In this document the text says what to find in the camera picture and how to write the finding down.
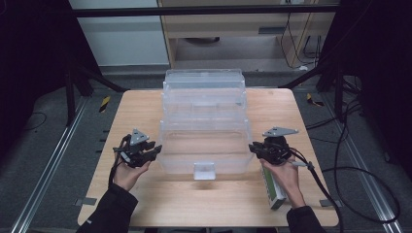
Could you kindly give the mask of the person's left hand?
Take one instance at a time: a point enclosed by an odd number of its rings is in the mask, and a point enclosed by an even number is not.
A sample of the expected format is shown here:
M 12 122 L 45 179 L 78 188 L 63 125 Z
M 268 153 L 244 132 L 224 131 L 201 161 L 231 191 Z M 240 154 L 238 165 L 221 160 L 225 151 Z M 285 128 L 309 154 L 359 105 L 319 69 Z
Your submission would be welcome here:
M 131 188 L 137 183 L 137 180 L 149 170 L 150 165 L 151 161 L 148 161 L 141 167 L 132 168 L 122 162 L 117 166 L 113 183 L 126 191 L 130 191 Z

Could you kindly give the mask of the person's right hand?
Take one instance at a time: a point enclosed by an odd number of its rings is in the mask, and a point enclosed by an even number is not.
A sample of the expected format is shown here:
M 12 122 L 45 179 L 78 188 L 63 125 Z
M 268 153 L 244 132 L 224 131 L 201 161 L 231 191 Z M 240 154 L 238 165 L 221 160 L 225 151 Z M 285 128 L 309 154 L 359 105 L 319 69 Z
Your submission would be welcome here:
M 298 167 L 294 165 L 294 157 L 291 157 L 282 165 L 273 165 L 262 158 L 259 162 L 271 172 L 277 184 L 284 189 L 293 209 L 306 205 L 299 187 Z

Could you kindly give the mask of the light wooden desk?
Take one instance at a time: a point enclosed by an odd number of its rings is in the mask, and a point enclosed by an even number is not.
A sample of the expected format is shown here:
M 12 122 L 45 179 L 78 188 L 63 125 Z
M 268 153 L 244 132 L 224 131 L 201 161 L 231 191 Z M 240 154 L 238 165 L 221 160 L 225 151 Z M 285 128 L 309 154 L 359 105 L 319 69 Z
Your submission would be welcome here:
M 338 0 L 156 0 L 160 7 L 240 5 L 327 5 Z M 161 18 L 169 62 L 176 64 L 178 41 L 184 38 L 277 37 L 286 61 L 294 66 L 310 37 L 327 35 L 335 13 L 164 16 Z

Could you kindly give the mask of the yellow black striped floor tape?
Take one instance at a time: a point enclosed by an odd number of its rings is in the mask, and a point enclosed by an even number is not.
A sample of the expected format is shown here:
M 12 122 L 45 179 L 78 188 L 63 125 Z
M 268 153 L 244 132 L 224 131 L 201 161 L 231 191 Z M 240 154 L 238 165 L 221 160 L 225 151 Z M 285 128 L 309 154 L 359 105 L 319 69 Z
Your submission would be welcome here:
M 306 101 L 308 104 L 317 107 L 323 107 L 325 105 L 323 101 L 316 101 L 310 93 L 306 94 Z
M 102 100 L 102 103 L 99 108 L 99 113 L 104 113 L 106 111 L 106 108 L 110 102 L 111 96 L 105 96 Z

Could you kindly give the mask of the white cabinet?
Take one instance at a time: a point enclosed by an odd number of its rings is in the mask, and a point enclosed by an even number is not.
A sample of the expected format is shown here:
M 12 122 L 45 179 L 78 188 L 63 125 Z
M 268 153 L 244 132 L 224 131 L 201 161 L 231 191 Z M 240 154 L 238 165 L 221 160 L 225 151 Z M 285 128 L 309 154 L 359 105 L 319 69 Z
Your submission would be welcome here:
M 157 7 L 156 0 L 69 0 L 74 10 Z M 159 17 L 79 17 L 101 67 L 168 65 Z

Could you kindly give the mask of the aluminium floor rail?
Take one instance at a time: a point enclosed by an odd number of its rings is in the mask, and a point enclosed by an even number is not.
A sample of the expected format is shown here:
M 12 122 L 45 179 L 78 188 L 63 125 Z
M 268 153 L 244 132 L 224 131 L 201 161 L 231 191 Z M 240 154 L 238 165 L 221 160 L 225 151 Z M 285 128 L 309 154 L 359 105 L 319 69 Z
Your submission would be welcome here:
M 60 164 L 60 161 L 66 152 L 72 137 L 83 117 L 86 104 L 88 103 L 88 97 L 81 97 L 78 106 L 75 109 L 75 116 L 71 123 L 65 127 L 57 145 L 55 146 L 51 157 L 37 181 L 31 195 L 26 201 L 24 208 L 18 215 L 10 233 L 26 233 L 33 217 L 36 215 L 37 210 L 43 201 L 43 198 L 50 186 L 52 178 Z
M 336 119 L 335 125 L 340 132 L 340 137 L 337 142 L 335 150 L 334 165 L 332 168 L 334 177 L 337 174 L 338 170 L 351 170 L 355 171 L 359 180 L 362 183 L 363 189 L 368 197 L 369 202 L 371 203 L 376 218 L 371 216 L 366 216 L 360 211 L 354 209 L 349 203 L 344 199 L 341 200 L 341 203 L 346 206 L 351 212 L 356 214 L 358 217 L 362 217 L 368 221 L 381 224 L 386 233 L 404 233 L 403 229 L 398 222 L 400 216 L 400 206 L 399 203 L 393 194 L 392 190 L 378 177 L 372 174 L 361 158 L 352 137 L 350 136 L 349 129 L 347 128 L 347 114 L 351 112 L 357 105 L 347 104 L 343 110 L 344 121 L 341 122 L 334 113 L 332 100 L 330 97 L 325 97 L 325 104 L 328 108 L 330 114 Z M 351 159 L 351 166 L 338 166 L 338 154 L 340 146 L 344 145 L 346 152 Z M 337 184 L 337 178 L 334 178 L 335 188 L 338 195 L 341 194 L 339 186 Z

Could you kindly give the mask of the black metal stand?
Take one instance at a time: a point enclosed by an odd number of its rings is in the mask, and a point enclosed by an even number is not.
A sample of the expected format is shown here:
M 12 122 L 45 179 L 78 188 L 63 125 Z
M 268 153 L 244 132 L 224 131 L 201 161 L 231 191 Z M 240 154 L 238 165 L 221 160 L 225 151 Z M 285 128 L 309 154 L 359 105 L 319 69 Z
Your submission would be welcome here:
M 280 85 L 280 88 L 293 89 L 309 79 L 319 76 L 316 89 L 320 92 L 328 91 L 334 86 L 334 113 L 341 121 L 343 117 L 343 70 L 339 62 L 322 61 L 317 67 L 301 75 L 297 79 Z
M 97 81 L 115 92 L 126 92 L 126 88 L 105 79 L 102 75 L 93 72 L 76 61 L 67 63 L 64 75 L 67 103 L 67 123 L 69 126 L 76 116 L 74 88 L 78 89 L 82 96 L 91 96 L 93 88 L 89 79 Z

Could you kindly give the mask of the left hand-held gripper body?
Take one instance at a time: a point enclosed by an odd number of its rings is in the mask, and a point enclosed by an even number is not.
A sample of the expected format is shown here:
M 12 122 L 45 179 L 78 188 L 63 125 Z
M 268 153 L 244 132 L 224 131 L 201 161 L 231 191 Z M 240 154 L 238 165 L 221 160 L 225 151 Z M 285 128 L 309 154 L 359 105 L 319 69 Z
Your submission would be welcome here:
M 150 137 L 134 128 L 130 134 L 124 136 L 117 148 L 113 148 L 116 154 L 114 166 L 117 167 L 124 162 L 129 167 L 141 167 L 146 162 L 145 153 L 150 150 L 142 150 L 141 144 L 149 142 Z

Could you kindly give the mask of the clear plastic storage box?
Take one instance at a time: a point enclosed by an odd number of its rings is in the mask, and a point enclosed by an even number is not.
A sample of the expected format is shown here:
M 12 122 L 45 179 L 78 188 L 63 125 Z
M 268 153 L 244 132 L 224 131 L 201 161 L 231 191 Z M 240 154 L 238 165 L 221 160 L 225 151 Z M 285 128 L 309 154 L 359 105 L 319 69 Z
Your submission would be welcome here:
M 158 161 L 167 174 L 213 180 L 252 160 L 245 78 L 239 69 L 168 70 Z

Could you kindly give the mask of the grey tape strip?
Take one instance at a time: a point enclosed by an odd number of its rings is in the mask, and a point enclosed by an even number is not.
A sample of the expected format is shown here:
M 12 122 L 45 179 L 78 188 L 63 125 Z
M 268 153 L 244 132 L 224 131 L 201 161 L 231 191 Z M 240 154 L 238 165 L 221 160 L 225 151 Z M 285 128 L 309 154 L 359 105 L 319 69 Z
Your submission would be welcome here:
M 89 197 L 85 197 L 85 198 L 77 198 L 74 201 L 74 205 L 81 207 L 83 205 L 89 205 L 89 206 L 94 206 L 96 203 L 97 199 L 96 198 L 89 198 Z
M 339 208 L 342 207 L 342 203 L 339 200 L 330 201 L 328 199 L 321 199 L 319 202 L 322 207 L 332 207 L 334 204 Z

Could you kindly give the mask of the black horizontal frame bar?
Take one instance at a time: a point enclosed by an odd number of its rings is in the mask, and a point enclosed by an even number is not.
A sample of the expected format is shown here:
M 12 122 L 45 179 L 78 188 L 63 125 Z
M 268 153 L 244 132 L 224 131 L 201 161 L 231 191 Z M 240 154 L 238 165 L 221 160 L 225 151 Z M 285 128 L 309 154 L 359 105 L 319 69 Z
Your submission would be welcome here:
M 68 14 L 75 17 L 151 17 L 151 16 L 196 16 L 239 14 L 288 14 L 288 13 L 332 13 L 340 8 L 328 5 L 242 5 L 242 6 L 196 6 L 122 9 L 79 9 Z

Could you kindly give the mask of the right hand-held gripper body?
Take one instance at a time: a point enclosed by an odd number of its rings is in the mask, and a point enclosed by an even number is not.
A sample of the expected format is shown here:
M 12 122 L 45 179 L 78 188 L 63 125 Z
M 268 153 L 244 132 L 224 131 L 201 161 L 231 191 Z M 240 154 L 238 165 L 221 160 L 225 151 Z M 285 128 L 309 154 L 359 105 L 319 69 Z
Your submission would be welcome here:
M 262 145 L 257 150 L 257 157 L 265 159 L 272 165 L 281 165 L 291 156 L 291 150 L 286 140 L 287 135 L 298 133 L 297 129 L 274 126 L 265 131 Z

